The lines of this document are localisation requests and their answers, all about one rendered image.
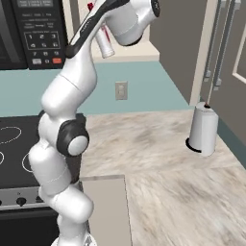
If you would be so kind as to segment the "black paper towel holder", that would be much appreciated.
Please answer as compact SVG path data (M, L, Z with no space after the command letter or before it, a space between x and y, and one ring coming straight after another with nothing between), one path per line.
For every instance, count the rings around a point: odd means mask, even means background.
M210 107L205 102L196 105L193 113L189 137L186 146L196 153L201 153L205 145L206 129L208 127Z

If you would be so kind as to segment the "grey fridge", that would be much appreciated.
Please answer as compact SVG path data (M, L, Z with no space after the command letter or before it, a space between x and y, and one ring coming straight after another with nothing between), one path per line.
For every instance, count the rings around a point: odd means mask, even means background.
M234 15L217 90L212 89L214 70L201 97L222 122L220 136L246 166L246 0Z

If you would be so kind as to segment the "white paper towel roll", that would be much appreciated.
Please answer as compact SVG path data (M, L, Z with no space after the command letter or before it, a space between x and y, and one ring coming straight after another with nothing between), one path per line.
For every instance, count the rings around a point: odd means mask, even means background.
M218 115L206 105L199 102L194 110L188 146L204 157L208 157L215 151Z

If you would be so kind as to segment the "beige base cabinet front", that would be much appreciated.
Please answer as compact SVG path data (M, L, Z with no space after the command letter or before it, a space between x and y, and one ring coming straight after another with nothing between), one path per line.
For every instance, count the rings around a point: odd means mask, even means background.
M88 220L98 246L133 246L124 175L81 178L84 193L93 201Z

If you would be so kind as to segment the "black stove with hob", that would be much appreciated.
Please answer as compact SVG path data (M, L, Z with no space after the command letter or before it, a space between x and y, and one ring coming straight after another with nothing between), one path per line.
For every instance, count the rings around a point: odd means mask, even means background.
M0 117L0 246L50 246L59 235L58 214L38 196L29 163L38 142L39 117ZM24 197L22 207L16 199Z

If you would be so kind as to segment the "black microwave oven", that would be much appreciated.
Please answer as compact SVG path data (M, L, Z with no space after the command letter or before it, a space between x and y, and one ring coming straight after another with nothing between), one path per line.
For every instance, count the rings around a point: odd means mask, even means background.
M61 69L66 45L62 0L0 0L0 70Z

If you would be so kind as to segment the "beige wall outlet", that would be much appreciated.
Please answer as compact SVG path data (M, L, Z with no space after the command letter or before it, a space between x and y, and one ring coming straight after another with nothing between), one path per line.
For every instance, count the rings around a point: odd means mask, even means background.
M116 82L115 83L115 99L127 100L128 99L128 83Z

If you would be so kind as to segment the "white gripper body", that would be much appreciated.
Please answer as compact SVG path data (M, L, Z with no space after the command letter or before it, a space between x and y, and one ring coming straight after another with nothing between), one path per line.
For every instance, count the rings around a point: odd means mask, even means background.
M111 46L110 37L108 35L107 29L105 26L102 26L98 30L96 34L96 41L99 45L103 59L106 59L114 55L114 50Z

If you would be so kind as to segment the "beige fridge housing panel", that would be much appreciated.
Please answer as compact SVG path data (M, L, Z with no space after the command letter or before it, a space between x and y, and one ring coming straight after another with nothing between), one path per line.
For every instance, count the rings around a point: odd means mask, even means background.
M204 78L207 57L209 53L209 44L213 29L214 18L216 16L217 5L218 0L208 0L206 5L197 62L194 72L193 85L189 101L190 106L195 106L200 99L200 91Z

